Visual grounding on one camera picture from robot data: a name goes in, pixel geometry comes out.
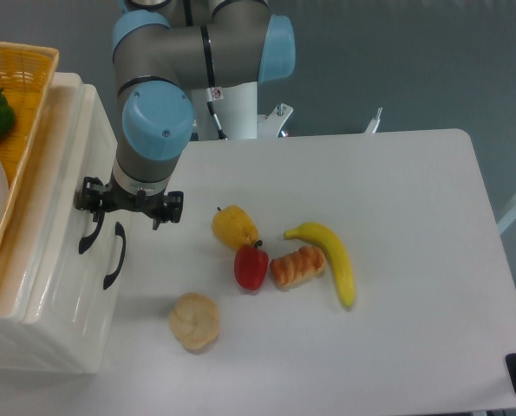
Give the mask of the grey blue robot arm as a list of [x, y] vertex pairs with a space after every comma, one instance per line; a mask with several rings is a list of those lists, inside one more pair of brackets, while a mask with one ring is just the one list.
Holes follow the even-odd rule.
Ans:
[[192, 136], [193, 90], [289, 76], [293, 27], [266, 1], [124, 1], [112, 34], [121, 134], [108, 182], [85, 178], [75, 207], [97, 224], [113, 211], [154, 225], [180, 221], [184, 195], [168, 181]]

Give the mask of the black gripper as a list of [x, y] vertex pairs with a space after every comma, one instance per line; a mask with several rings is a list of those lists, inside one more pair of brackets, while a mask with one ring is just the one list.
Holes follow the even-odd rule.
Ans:
[[180, 221], [184, 192], [160, 191], [149, 195], [141, 190], [132, 194], [114, 180], [104, 185], [97, 177], [85, 177], [80, 188], [75, 191], [74, 207], [79, 211], [89, 211], [95, 223], [104, 218], [105, 212], [143, 213], [152, 219], [152, 229], [157, 231], [161, 224], [177, 224]]

